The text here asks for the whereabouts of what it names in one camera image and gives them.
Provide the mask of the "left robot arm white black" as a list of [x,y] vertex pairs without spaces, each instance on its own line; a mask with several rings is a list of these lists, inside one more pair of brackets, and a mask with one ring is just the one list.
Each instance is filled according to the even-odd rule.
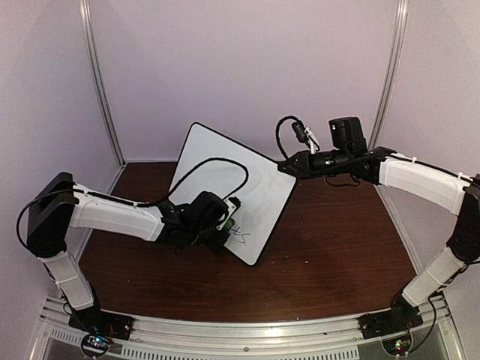
[[177,251],[191,245],[217,251],[229,238],[240,205],[234,196],[220,198],[210,191],[180,205],[169,199],[135,202],[98,193],[77,184],[69,172],[60,172],[20,211],[20,217],[28,218],[27,233],[17,238],[53,276],[70,306],[79,311],[79,321],[100,333],[108,318],[95,307],[92,286],[69,250],[65,238],[70,228],[133,236]]

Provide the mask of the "green whiteboard eraser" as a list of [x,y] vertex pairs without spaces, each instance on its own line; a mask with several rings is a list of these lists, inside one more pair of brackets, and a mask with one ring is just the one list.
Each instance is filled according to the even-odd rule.
[[224,229],[226,231],[229,231],[233,226],[235,225],[235,221],[233,219],[229,219],[225,224],[224,224]]

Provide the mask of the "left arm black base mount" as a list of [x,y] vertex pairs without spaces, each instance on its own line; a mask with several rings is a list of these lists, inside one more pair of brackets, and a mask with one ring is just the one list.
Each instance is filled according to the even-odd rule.
[[131,316],[103,311],[99,307],[84,310],[70,309],[68,325],[72,328],[100,335],[103,338],[128,341],[134,319]]

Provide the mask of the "white whiteboard with writing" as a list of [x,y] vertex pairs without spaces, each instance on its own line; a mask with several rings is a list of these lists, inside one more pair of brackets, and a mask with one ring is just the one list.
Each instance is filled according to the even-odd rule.
[[190,203],[201,191],[241,201],[232,216],[235,225],[224,247],[249,266],[257,264],[278,225],[298,180],[278,171],[275,161],[204,124],[190,126],[171,185],[201,161],[169,197],[176,205]]

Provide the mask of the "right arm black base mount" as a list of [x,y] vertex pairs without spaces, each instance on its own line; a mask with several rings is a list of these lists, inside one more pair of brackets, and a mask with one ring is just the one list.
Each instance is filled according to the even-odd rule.
[[378,313],[366,313],[358,318],[358,324],[364,339],[383,337],[398,332],[406,332],[412,327],[423,324],[419,309],[402,310],[393,307]]

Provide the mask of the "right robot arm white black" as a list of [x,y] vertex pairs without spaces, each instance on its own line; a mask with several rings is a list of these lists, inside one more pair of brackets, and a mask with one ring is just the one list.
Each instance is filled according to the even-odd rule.
[[328,123],[333,148],[323,151],[313,131],[288,115],[276,126],[283,160],[279,171],[297,179],[349,176],[387,194],[409,237],[425,235],[441,248],[431,250],[422,270],[391,302],[384,323],[400,331],[413,319],[413,308],[479,263],[479,177],[452,172],[386,147],[369,148],[357,117]]

